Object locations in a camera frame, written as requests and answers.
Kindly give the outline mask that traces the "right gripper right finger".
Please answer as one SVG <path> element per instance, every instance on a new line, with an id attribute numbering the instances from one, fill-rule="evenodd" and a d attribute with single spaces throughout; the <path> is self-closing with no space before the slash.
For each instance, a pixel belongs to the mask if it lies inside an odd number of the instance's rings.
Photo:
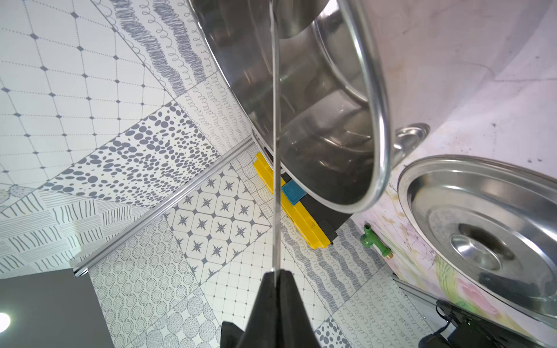
<path id="1" fill-rule="evenodd" d="M 278 274 L 276 347 L 319 348 L 293 274 Z"/>

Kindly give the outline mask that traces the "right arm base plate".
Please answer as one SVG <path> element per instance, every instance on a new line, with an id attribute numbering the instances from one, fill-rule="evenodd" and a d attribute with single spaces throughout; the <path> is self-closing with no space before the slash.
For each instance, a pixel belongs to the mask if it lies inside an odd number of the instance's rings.
<path id="1" fill-rule="evenodd" d="M 436 303 L 437 314 L 446 321 L 419 342 L 420 347 L 555 347 L 507 329 L 445 300 Z"/>

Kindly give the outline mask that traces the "stainless steel pot lid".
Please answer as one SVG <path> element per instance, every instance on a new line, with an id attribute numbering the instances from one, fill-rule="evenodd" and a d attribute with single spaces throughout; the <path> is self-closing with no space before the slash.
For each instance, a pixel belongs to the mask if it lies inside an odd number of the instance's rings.
<path id="1" fill-rule="evenodd" d="M 447 263 L 498 300 L 556 325 L 556 180 L 464 155 L 425 157 L 397 183 L 403 212 Z"/>

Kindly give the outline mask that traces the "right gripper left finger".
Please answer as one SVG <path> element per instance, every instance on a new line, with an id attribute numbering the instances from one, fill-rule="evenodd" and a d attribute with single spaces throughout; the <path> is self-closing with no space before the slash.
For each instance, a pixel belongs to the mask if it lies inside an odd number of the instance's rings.
<path id="1" fill-rule="evenodd" d="M 221 347 L 276 346 L 276 283 L 275 273 L 265 273 L 258 290 L 252 312 L 242 330 L 236 324 L 224 321 L 220 334 Z"/>

